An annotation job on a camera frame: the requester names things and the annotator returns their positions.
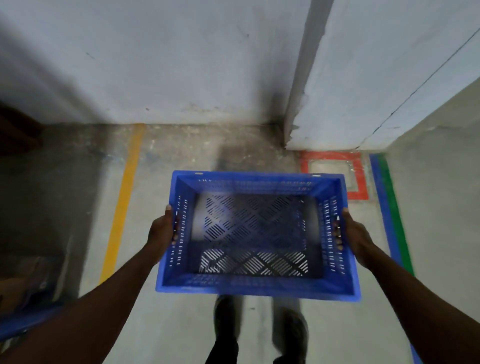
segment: hand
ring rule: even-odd
[[[347,208],[342,211],[343,220],[345,221],[345,232],[347,233],[347,240],[353,254],[358,262],[367,268],[367,260],[374,249],[378,249],[373,243],[370,234],[363,224],[356,222]],[[338,229],[335,229],[335,235],[338,236]]]
[[[155,219],[148,233],[147,243],[144,249],[154,259],[154,264],[158,263],[167,251],[172,242],[173,236],[173,211],[172,206],[168,205],[165,209],[165,215]]]

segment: person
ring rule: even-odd
[[[425,364],[480,362],[480,324],[431,292],[371,240],[365,227],[342,212],[349,245],[358,262],[382,287],[410,343]],[[108,280],[29,332],[0,363],[100,364],[112,348],[153,266],[173,236],[173,214],[152,223],[145,246]],[[283,355],[276,364],[304,363],[308,330],[302,316],[284,312]],[[216,342],[206,362],[235,363],[238,344],[231,296],[216,302]]]

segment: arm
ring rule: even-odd
[[[102,363],[172,234],[172,210],[167,206],[165,216],[153,222],[147,243],[133,258],[71,307],[32,330],[0,363]]]
[[[343,218],[358,262],[370,270],[425,364],[480,362],[480,324],[442,300],[373,244],[347,209]]]

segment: leg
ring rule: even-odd
[[[239,353],[235,337],[235,305],[233,296],[219,296],[215,303],[216,341],[205,364],[236,364]]]
[[[291,309],[284,309],[282,320],[283,355],[276,358],[274,364],[305,364],[308,345],[305,318]]]

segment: blue plastic crate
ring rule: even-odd
[[[360,300],[343,175],[175,171],[169,203],[180,231],[160,261],[158,292]]]

